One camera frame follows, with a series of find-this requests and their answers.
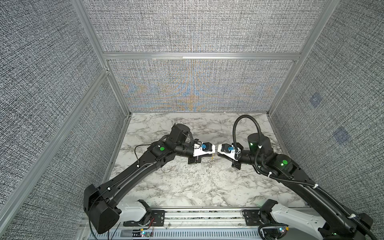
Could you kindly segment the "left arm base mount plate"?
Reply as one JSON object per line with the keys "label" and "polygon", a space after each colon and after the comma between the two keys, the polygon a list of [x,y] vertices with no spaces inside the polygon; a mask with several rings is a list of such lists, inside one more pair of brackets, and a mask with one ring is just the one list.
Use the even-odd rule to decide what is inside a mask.
{"label": "left arm base mount plate", "polygon": [[148,228],[149,225],[154,227],[163,227],[165,221],[164,210],[152,210],[149,213],[146,213],[141,220],[138,222],[126,221],[123,222],[124,227],[144,227]]}

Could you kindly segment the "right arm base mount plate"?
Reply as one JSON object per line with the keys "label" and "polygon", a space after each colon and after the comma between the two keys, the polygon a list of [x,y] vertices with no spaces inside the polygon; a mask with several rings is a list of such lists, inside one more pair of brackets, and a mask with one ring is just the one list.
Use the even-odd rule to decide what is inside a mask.
{"label": "right arm base mount plate", "polygon": [[285,224],[278,223],[272,216],[259,209],[242,210],[242,215],[245,219],[247,226],[260,226],[260,225],[273,225],[278,224],[284,226]]}

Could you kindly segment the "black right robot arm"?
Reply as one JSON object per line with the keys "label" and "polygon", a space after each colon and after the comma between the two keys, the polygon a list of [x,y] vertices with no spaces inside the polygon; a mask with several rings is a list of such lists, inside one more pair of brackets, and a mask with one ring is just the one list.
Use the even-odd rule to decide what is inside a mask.
{"label": "black right robot arm", "polygon": [[258,228],[263,240],[279,239],[287,227],[296,228],[318,240],[364,240],[377,239],[371,231],[373,219],[365,214],[356,214],[342,205],[333,196],[315,183],[290,157],[274,152],[270,139],[261,133],[248,136],[249,150],[242,145],[222,144],[221,156],[232,161],[240,169],[251,165],[257,174],[273,179],[299,195],[319,216],[289,210],[274,200],[267,200],[259,209]]}

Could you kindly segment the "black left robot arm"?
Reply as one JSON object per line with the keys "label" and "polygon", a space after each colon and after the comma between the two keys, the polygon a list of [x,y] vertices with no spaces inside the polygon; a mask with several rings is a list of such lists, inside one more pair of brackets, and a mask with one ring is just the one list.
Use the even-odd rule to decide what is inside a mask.
{"label": "black left robot arm", "polygon": [[134,222],[146,226],[151,222],[152,209],[143,200],[122,204],[121,200],[138,183],[159,170],[176,156],[188,158],[189,164],[200,163],[202,157],[212,156],[216,146],[193,139],[189,127],[173,125],[171,132],[151,143],[137,162],[113,179],[84,191],[84,212],[87,214],[92,235],[108,232],[120,222]]}

